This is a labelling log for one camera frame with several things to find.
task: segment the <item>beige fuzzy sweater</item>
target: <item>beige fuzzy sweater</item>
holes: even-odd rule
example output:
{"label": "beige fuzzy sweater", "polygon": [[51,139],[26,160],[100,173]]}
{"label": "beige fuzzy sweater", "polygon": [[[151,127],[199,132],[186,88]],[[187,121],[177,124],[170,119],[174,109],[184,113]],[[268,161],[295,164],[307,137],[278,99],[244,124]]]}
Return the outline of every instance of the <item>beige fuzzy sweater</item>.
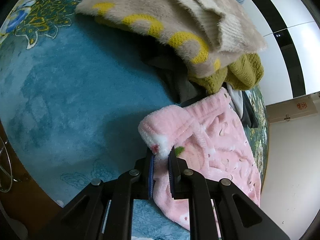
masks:
{"label": "beige fuzzy sweater", "polygon": [[83,0],[76,12],[169,44],[197,78],[266,47],[235,0]]}

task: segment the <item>wooden floor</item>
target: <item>wooden floor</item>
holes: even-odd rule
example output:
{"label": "wooden floor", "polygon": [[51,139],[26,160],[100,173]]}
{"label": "wooden floor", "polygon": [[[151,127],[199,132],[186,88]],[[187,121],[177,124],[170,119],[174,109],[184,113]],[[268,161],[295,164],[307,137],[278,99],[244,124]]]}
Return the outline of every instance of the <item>wooden floor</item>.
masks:
{"label": "wooden floor", "polygon": [[[0,135],[4,141],[7,139],[1,123]],[[0,193],[0,200],[7,214],[22,222],[28,229],[29,236],[33,236],[61,210],[61,207],[31,178],[10,143],[7,144],[7,150],[12,163],[13,175],[15,178],[21,179],[22,182],[14,182],[10,192]],[[9,171],[5,157],[6,153],[2,152],[0,163]],[[0,181],[3,186],[8,184],[7,177],[1,170]]]}

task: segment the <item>olive green knit sweater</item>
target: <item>olive green knit sweater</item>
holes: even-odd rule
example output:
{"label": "olive green knit sweater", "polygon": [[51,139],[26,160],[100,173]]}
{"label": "olive green knit sweater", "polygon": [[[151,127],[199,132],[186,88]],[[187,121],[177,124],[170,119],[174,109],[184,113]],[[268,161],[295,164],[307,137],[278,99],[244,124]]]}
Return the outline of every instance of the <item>olive green knit sweater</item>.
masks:
{"label": "olive green knit sweater", "polygon": [[209,77],[197,78],[189,75],[189,79],[203,86],[209,94],[215,94],[223,82],[230,83],[235,90],[250,90],[260,81],[263,73],[259,55],[248,53]]}

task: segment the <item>metal wire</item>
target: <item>metal wire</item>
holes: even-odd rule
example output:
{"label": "metal wire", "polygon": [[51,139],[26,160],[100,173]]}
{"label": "metal wire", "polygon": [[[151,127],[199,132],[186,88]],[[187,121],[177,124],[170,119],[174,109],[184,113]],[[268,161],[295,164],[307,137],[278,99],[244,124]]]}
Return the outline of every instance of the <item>metal wire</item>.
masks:
{"label": "metal wire", "polygon": [[10,185],[9,185],[9,187],[8,187],[7,189],[2,189],[2,186],[1,186],[1,184],[0,184],[0,192],[2,192],[2,193],[7,193],[7,192],[9,192],[9,191],[11,190],[11,188],[12,188],[12,183],[13,183],[12,166],[11,166],[10,157],[9,157],[9,154],[8,154],[8,151],[7,151],[7,147],[5,146],[5,142],[2,140],[1,136],[0,136],[0,140],[2,141],[2,144],[3,144],[3,147],[2,147],[2,149],[1,149],[0,154],[2,153],[3,148],[4,148],[4,150],[5,150],[6,154],[7,154],[8,163],[9,163],[9,168],[10,168]]}

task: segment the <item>yellow floral design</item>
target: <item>yellow floral design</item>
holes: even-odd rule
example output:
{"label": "yellow floral design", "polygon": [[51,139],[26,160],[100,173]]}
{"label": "yellow floral design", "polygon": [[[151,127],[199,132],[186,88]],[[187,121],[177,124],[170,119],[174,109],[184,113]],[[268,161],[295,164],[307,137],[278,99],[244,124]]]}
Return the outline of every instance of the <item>yellow floral design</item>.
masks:
{"label": "yellow floral design", "polygon": [[54,39],[59,27],[70,26],[70,15],[78,0],[36,0],[28,16],[13,31],[16,36],[24,36],[27,49],[34,47],[40,36]]}

